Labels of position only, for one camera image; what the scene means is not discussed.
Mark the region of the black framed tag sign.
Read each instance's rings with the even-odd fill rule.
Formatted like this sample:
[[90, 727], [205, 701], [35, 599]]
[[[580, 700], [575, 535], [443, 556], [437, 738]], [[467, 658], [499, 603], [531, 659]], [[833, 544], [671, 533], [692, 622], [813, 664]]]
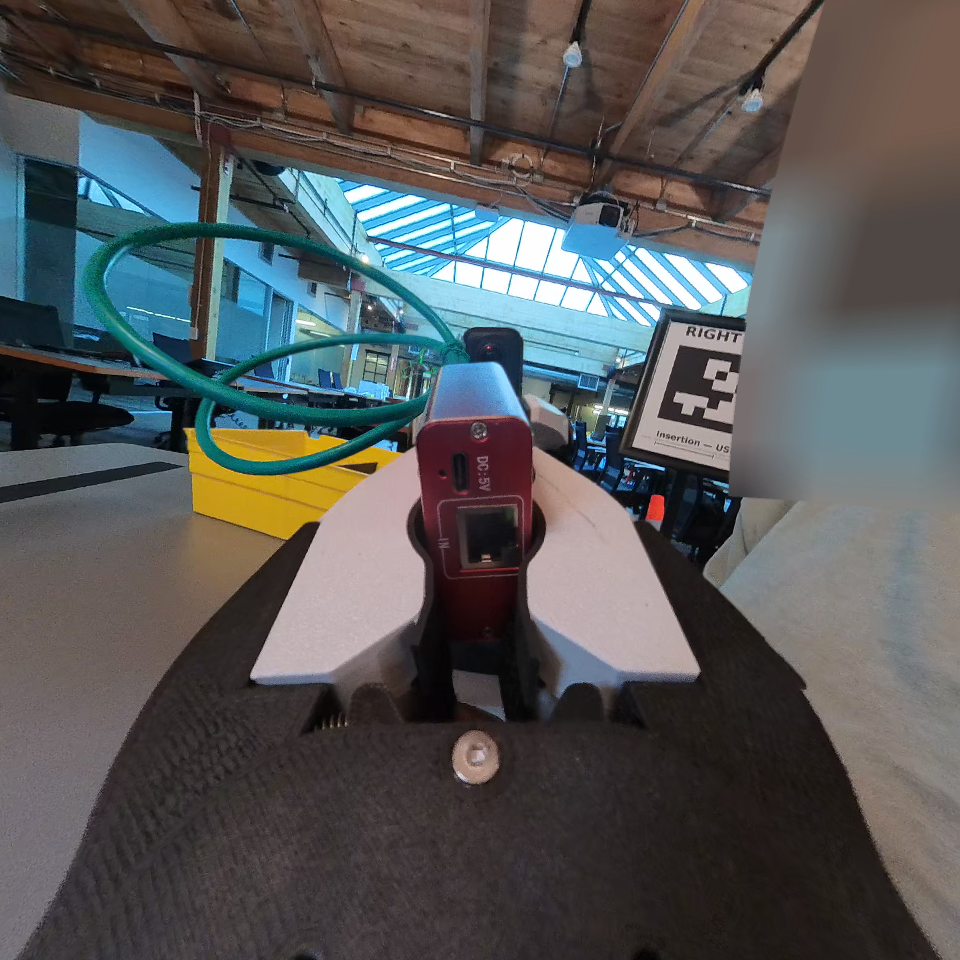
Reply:
[[619, 452], [662, 467], [659, 531], [671, 538], [691, 477], [728, 482], [745, 342], [744, 318], [663, 308], [647, 348]]

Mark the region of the person's pale grey sweatshirt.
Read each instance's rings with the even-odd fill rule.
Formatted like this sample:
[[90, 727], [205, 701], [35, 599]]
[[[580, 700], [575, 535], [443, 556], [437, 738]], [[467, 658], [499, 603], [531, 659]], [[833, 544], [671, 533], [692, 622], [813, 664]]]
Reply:
[[703, 575], [803, 678], [899, 894], [958, 958], [958, 513], [746, 498]]

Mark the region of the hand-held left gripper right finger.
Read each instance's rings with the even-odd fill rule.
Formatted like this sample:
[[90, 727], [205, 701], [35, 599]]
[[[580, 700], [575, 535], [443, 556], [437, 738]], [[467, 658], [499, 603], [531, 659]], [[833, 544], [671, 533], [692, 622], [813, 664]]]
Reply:
[[626, 685], [681, 701], [703, 693], [701, 668], [627, 511], [603, 489], [534, 450], [534, 505], [544, 521], [525, 571], [537, 714], [588, 684], [606, 714]]

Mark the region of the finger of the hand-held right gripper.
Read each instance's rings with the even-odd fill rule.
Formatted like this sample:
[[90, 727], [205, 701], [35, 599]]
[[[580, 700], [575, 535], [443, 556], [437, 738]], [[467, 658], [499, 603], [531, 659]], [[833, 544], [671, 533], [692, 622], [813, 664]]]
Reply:
[[532, 393], [522, 395], [522, 405], [529, 421], [534, 448], [548, 454], [570, 453], [572, 427], [567, 414]]

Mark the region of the yellow plastic bin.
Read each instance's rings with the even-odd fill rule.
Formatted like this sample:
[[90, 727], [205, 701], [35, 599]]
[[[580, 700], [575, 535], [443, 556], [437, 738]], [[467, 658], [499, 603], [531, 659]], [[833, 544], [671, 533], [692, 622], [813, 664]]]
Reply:
[[[376, 446], [311, 471], [253, 476], [212, 462], [199, 448], [195, 434], [193, 429], [185, 430], [194, 512], [283, 540], [306, 523], [318, 522], [366, 476], [401, 456]], [[345, 443], [340, 438], [313, 438], [306, 431], [292, 429], [214, 428], [212, 436], [225, 452], [256, 462], [296, 459]]]

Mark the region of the wooden office desks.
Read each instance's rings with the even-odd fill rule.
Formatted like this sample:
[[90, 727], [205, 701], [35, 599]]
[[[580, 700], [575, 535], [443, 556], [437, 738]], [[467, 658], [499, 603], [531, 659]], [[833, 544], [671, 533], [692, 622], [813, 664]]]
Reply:
[[2, 423], [9, 447], [36, 450], [42, 437], [74, 445], [98, 430], [129, 426], [134, 417], [107, 397], [152, 399], [171, 413], [167, 449], [186, 451], [198, 400], [160, 372], [142, 366], [104, 331], [94, 347], [75, 347], [54, 306], [2, 296]]

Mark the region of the red metal adapter box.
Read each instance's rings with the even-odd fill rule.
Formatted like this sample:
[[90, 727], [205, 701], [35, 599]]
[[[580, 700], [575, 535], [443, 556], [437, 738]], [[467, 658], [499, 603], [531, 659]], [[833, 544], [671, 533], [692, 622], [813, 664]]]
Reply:
[[492, 642], [511, 623], [532, 543], [530, 422], [498, 363], [444, 366], [414, 443], [425, 543], [451, 642]]

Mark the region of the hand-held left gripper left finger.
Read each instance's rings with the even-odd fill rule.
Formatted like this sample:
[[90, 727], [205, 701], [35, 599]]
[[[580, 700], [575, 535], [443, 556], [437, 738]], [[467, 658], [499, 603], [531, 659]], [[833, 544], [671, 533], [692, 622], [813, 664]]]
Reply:
[[330, 685], [342, 703], [367, 684], [404, 695], [416, 674], [405, 633], [426, 596], [426, 563], [408, 531], [420, 496], [409, 451], [323, 515], [252, 667], [255, 684]]

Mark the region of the wooden post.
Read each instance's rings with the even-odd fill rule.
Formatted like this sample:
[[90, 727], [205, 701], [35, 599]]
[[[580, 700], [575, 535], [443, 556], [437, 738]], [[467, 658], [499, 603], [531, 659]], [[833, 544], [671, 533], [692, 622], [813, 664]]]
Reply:
[[[199, 124], [200, 183], [198, 222], [224, 224], [229, 221], [230, 194], [234, 178], [234, 152], [223, 126]], [[191, 356], [214, 359], [219, 330], [223, 238], [199, 237], [195, 242], [194, 276], [190, 288]]]

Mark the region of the row of black office chairs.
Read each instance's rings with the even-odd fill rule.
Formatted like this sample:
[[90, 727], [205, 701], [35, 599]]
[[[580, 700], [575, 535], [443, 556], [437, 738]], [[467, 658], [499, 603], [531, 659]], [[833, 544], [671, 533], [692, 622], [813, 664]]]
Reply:
[[637, 521], [644, 521], [651, 495], [665, 497], [665, 520], [675, 481], [681, 480], [671, 540], [702, 569], [730, 534], [737, 517], [738, 502], [728, 497], [726, 484], [694, 473], [680, 475], [669, 467], [624, 456], [619, 449], [619, 430], [607, 432], [604, 440], [590, 441], [585, 422], [572, 421], [571, 427], [566, 462], [611, 495]]

